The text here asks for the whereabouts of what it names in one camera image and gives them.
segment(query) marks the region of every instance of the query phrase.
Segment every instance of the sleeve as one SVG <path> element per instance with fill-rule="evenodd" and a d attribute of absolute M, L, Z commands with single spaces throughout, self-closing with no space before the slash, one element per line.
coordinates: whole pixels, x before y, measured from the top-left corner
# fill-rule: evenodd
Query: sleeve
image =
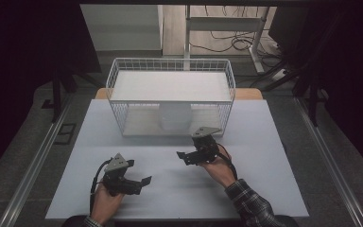
<path fill-rule="evenodd" d="M 87 216 L 81 227 L 102 227 L 102 225 L 94 221 L 92 218 L 90 218 L 90 216 Z"/>
<path fill-rule="evenodd" d="M 270 203 L 252 190 L 243 179 L 230 185 L 225 192 L 246 226 L 285 226 L 273 215 Z"/>

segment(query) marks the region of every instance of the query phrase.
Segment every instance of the person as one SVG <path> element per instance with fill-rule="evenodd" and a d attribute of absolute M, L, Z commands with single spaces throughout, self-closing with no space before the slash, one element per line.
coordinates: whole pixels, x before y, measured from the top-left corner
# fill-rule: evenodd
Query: person
<path fill-rule="evenodd" d="M 219 151 L 229 159 L 230 154 L 224 147 L 218 146 Z M 249 227 L 283 227 L 285 224 L 272 211 L 270 203 L 252 190 L 243 179 L 236 180 L 226 162 L 216 157 L 212 163 L 200 163 L 208 174 L 225 188 L 227 196 L 240 215 L 244 226 Z M 95 203 L 91 215 L 83 220 L 83 227 L 101 227 L 112 218 L 119 209 L 124 194 L 112 197 L 105 186 L 100 183 L 95 192 Z M 282 217 L 291 226 L 298 226 L 291 217 Z"/>

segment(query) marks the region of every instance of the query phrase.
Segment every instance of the white tabletop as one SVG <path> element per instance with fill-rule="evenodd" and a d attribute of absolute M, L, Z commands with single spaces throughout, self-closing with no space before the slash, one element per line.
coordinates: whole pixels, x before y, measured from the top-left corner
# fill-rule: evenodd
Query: white tabletop
<path fill-rule="evenodd" d="M 216 141 L 233 156 L 239 178 L 266 198 L 275 214 L 308 216 L 265 100 L 235 101 L 225 134 Z M 152 181 L 140 195 L 126 196 L 115 218 L 238 218 L 223 188 L 176 154 L 194 150 L 188 137 L 122 137 L 108 100 L 92 100 L 46 218 L 87 215 L 93 177 L 118 152 L 135 160 L 127 179 L 152 176 Z"/>

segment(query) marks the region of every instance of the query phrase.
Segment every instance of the hand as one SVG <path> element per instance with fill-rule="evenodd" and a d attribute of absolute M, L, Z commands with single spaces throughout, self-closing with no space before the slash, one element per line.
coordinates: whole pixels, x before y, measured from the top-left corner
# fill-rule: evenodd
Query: hand
<path fill-rule="evenodd" d="M 229 156 L 230 158 L 232 158 L 230 155 L 227 154 L 226 150 L 222 146 L 217 147 L 219 148 L 219 152 L 222 153 L 224 156 Z M 209 175 L 216 182 L 220 183 L 224 188 L 227 188 L 235 182 L 232 170 L 220 157 L 216 157 L 216 159 L 212 163 L 200 163 L 199 166 L 204 167 Z"/>
<path fill-rule="evenodd" d="M 124 196 L 125 194 L 118 194 L 115 197 L 111 196 L 104 184 L 100 183 L 95 191 L 91 218 L 100 225 L 104 225 L 117 212 Z"/>

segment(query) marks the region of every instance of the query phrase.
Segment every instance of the metal rack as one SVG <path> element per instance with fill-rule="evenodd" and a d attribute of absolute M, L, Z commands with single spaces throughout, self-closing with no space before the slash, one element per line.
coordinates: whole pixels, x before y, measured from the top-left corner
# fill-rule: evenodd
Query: metal rack
<path fill-rule="evenodd" d="M 247 31 L 255 32 L 252 46 L 249 48 L 252 61 L 258 74 L 265 73 L 261 60 L 258 58 L 258 44 L 261 40 L 269 13 L 265 7 L 259 18 L 233 18 L 233 17 L 191 17 L 190 6 L 185 10 L 185 44 L 184 58 L 190 59 L 190 32 L 191 31 Z"/>
<path fill-rule="evenodd" d="M 133 82 L 124 83 L 131 78 Z M 165 88 L 169 84 L 161 79 L 176 84 L 176 90 Z M 221 89 L 211 89 L 211 82 L 208 82 L 211 80 Z M 233 71 L 228 60 L 115 59 L 106 87 L 123 135 L 187 135 L 202 126 L 221 128 L 217 135 L 223 135 L 235 96 Z M 168 109 L 180 109 L 177 112 L 163 110 L 166 105 L 170 105 Z M 186 117 L 182 114 L 178 119 L 166 121 L 166 124 L 187 127 L 167 130 L 163 111 L 190 113 L 185 122 L 180 120 Z"/>

